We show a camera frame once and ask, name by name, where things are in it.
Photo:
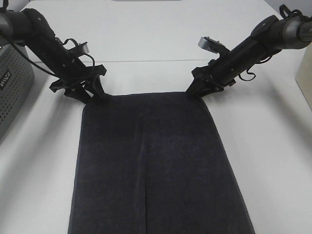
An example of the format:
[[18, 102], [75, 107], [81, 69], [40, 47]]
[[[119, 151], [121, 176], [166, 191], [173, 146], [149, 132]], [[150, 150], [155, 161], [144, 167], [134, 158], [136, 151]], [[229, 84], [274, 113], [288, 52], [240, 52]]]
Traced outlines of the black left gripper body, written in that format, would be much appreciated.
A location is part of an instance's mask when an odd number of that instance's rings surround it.
[[87, 74], [84, 76], [74, 77], [74, 78], [60, 78], [59, 80], [53, 82], [50, 85], [50, 89], [53, 92], [57, 90], [64, 89], [64, 95], [71, 97], [71, 89], [77, 86], [83, 86], [86, 90], [86, 81], [91, 77], [95, 76], [104, 76], [107, 72], [106, 68], [103, 65], [95, 65], [86, 67]]

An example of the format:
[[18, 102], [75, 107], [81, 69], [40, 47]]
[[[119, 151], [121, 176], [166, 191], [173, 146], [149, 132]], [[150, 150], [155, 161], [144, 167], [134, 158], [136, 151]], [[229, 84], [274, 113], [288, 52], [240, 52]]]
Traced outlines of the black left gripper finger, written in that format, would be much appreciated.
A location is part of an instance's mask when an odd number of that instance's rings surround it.
[[86, 90], [103, 101], [108, 101], [111, 95], [104, 92], [100, 76], [91, 77], [86, 81]]
[[71, 97], [84, 104], [87, 104], [92, 98], [81, 85], [71, 89]]

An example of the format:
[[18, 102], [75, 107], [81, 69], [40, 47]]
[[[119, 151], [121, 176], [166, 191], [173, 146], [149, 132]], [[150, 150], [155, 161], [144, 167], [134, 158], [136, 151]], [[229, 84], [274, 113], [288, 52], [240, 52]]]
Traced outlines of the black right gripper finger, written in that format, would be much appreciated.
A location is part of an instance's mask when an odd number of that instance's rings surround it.
[[203, 80], [201, 78], [195, 78], [188, 89], [186, 90], [186, 94], [188, 96], [197, 95], [204, 88]]
[[198, 97], [204, 97], [213, 93], [219, 93], [223, 91], [223, 87], [219, 87], [213, 83], [205, 82], [202, 84], [202, 86], [199, 88], [199, 90], [196, 92], [196, 96]]

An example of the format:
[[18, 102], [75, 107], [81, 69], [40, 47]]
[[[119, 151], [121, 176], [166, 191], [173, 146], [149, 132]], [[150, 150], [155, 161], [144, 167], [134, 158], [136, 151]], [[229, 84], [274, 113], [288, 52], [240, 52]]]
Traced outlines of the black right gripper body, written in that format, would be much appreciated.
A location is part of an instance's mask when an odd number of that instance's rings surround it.
[[207, 66], [203, 67], [196, 67], [194, 70], [192, 70], [192, 75], [193, 78], [201, 78], [203, 80], [203, 83], [205, 82], [210, 82], [213, 83], [219, 87], [223, 87], [223, 90], [227, 86], [232, 86], [235, 84], [235, 79], [231, 79], [230, 81], [227, 81], [226, 83], [222, 83], [221, 81], [217, 81], [216, 79], [213, 78], [211, 75], [211, 69], [210, 66], [213, 64], [215, 60], [212, 59], [209, 61]]

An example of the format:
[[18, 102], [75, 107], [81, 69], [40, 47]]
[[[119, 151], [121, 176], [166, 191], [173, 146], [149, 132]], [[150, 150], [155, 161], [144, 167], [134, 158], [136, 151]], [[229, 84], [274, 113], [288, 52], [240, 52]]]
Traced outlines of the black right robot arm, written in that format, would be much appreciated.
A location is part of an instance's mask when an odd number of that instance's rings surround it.
[[192, 70], [194, 80], [187, 95], [203, 97], [222, 92], [225, 87], [234, 85], [235, 78], [241, 77], [243, 72], [255, 77], [255, 73], [250, 72], [255, 64], [269, 61], [284, 49], [302, 49], [310, 45], [312, 19], [298, 9], [291, 11], [284, 4], [279, 11], [282, 19], [275, 15], [265, 18], [232, 50], [210, 37], [202, 37], [198, 46], [219, 54], [219, 58]]

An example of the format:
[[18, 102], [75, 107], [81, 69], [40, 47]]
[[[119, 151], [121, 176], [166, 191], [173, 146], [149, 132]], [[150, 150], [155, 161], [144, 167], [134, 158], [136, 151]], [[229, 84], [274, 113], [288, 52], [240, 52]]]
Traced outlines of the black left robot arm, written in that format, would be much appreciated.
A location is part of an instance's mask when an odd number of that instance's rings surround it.
[[10, 44], [14, 49], [28, 47], [47, 67], [46, 73], [57, 78], [50, 85], [56, 92], [65, 90], [67, 97], [87, 104], [92, 96], [107, 100], [100, 76], [106, 74], [103, 65], [86, 66], [81, 56], [89, 56], [87, 43], [56, 37], [45, 17], [37, 10], [26, 8], [20, 12], [7, 10], [7, 3], [0, 9], [0, 44]]

